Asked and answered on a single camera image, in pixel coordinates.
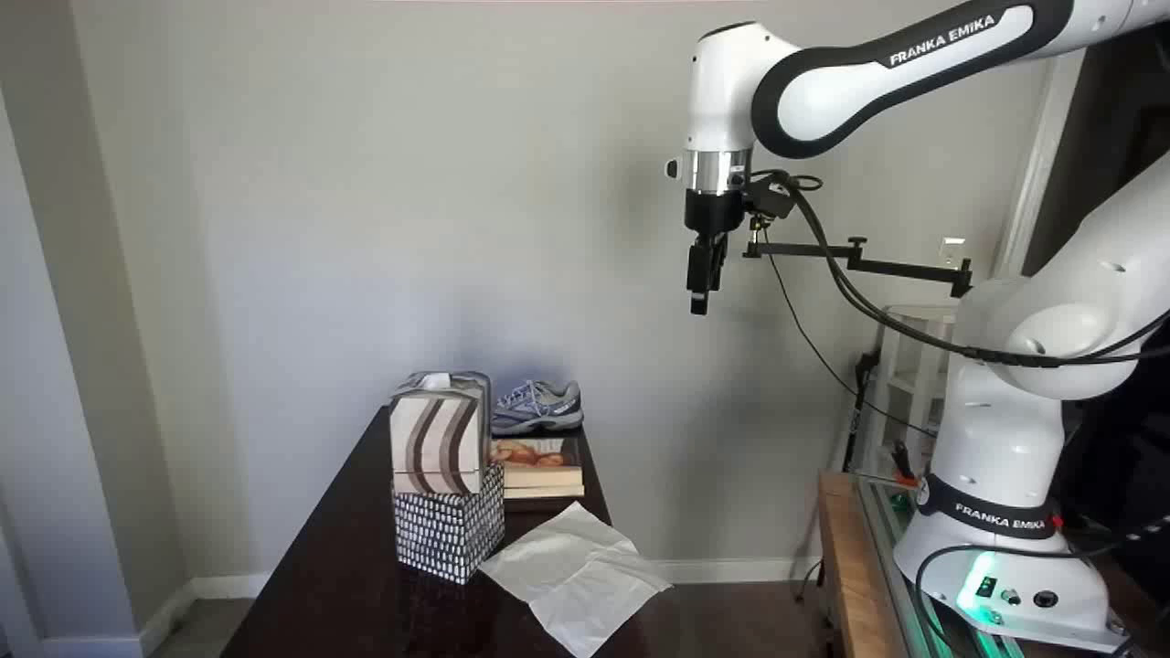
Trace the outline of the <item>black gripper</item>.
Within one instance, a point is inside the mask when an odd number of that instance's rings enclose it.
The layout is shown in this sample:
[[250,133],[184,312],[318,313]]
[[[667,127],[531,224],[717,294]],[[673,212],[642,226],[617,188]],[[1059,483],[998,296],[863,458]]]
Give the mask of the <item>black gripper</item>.
[[719,284],[726,235],[742,224],[742,212],[746,205],[737,195],[682,195],[682,226],[695,235],[695,246],[687,249],[691,313],[706,313],[706,294]]

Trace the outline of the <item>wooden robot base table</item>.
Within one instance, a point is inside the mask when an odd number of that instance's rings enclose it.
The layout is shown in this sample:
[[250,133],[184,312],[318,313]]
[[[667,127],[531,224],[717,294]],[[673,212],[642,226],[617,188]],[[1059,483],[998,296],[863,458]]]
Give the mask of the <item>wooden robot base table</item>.
[[1109,576],[1128,625],[1126,645],[1109,654],[1072,652],[968,634],[955,615],[941,619],[936,602],[923,608],[891,567],[882,485],[825,472],[815,523],[831,623],[843,658],[1170,658],[1167,612],[1144,601],[1126,574]]

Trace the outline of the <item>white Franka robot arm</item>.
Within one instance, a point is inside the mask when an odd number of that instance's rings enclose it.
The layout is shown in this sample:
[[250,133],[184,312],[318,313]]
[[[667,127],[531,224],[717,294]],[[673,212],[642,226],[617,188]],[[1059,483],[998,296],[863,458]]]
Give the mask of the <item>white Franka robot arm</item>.
[[[1170,21],[1170,0],[958,0],[853,49],[797,49],[757,21],[691,50],[687,294],[719,289],[726,235],[760,212],[754,151],[784,162],[863,119],[1018,57],[1064,54]],[[942,419],[891,559],[980,634],[1115,654],[1126,646],[1098,564],[1052,526],[1064,408],[1128,381],[1170,313],[1170,156],[1098,205],[1049,262],[958,307]]]

